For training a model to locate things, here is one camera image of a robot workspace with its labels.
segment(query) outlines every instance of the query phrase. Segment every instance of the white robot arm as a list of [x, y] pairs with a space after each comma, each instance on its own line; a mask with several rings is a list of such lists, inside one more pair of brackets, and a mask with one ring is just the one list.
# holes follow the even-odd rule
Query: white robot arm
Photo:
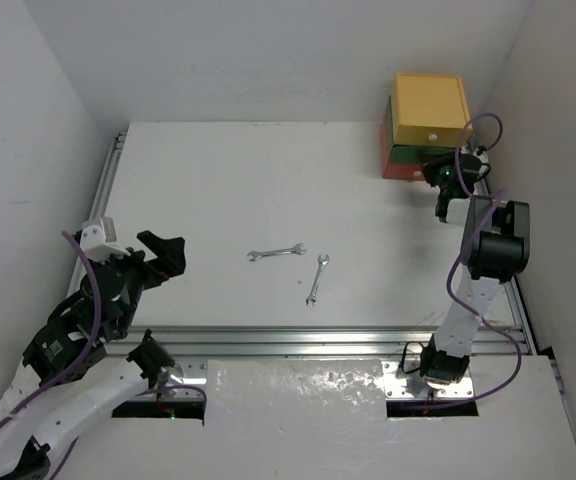
[[[80, 255], [92, 260], [90, 271], [99, 286], [99, 321], [93, 325], [94, 295], [86, 276], [24, 351], [0, 401], [0, 479], [44, 478], [68, 439], [92, 425], [96, 415], [109, 416], [125, 400], [167, 380], [174, 361], [148, 334], [107, 383], [87, 391], [79, 403], [60, 405], [69, 384], [106, 356], [103, 342], [125, 338], [142, 292], [184, 273], [183, 238], [163, 240], [149, 231], [137, 238], [154, 259], [145, 261], [143, 251], [119, 247], [109, 218], [91, 221], [76, 234]], [[80, 359], [83, 351], [88, 353]], [[46, 423], [52, 415], [63, 420]]]

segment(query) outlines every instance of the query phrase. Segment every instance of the yellow box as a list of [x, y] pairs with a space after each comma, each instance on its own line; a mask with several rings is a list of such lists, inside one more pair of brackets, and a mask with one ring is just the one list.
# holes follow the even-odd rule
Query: yellow box
[[464, 86], [457, 76], [400, 73], [391, 97], [395, 145], [454, 148], [470, 120]]

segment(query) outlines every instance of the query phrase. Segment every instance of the stacked boxes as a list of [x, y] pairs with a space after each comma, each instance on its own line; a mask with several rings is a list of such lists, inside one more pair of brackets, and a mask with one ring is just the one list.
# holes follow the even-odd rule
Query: stacked boxes
[[397, 75], [381, 125], [384, 178], [423, 180], [420, 152], [454, 152], [459, 133], [469, 120], [460, 77]]

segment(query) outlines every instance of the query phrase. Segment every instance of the wrench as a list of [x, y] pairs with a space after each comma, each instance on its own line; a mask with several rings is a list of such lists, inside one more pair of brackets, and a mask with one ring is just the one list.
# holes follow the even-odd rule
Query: wrench
[[312, 288], [310, 289], [310, 295], [306, 298], [306, 305], [315, 306], [315, 302], [317, 301], [317, 290], [319, 289], [319, 280], [321, 280], [321, 274], [324, 273], [324, 267], [328, 265], [330, 261], [330, 257], [326, 255], [322, 257], [319, 255], [317, 258], [317, 262], [319, 263], [319, 267], [317, 268], [317, 274], [315, 275], [315, 281], [312, 283]]
[[270, 252], [256, 252], [255, 250], [253, 250], [252, 252], [248, 253], [248, 256], [251, 257], [250, 258], [251, 262], [256, 262], [257, 260], [259, 260], [260, 258], [263, 258], [263, 257], [275, 257], [277, 255], [288, 255], [291, 253], [294, 253], [297, 255], [303, 255], [304, 253], [306, 253], [306, 249], [304, 248], [304, 244], [298, 243], [297, 245], [295, 245], [292, 248], [284, 248], [282, 250], [271, 250]]

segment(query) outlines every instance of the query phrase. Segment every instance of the white floor panel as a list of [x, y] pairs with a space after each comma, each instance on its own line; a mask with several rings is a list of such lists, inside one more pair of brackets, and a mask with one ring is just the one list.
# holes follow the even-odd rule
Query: white floor panel
[[[183, 236], [188, 260], [144, 294], [135, 324], [440, 323], [462, 229], [435, 218], [438, 190], [381, 178], [378, 140], [372, 123], [133, 123], [106, 214], [121, 244]], [[298, 242], [308, 253], [246, 257]], [[320, 253], [330, 263], [306, 307]], [[505, 294], [489, 318], [514, 323]]]

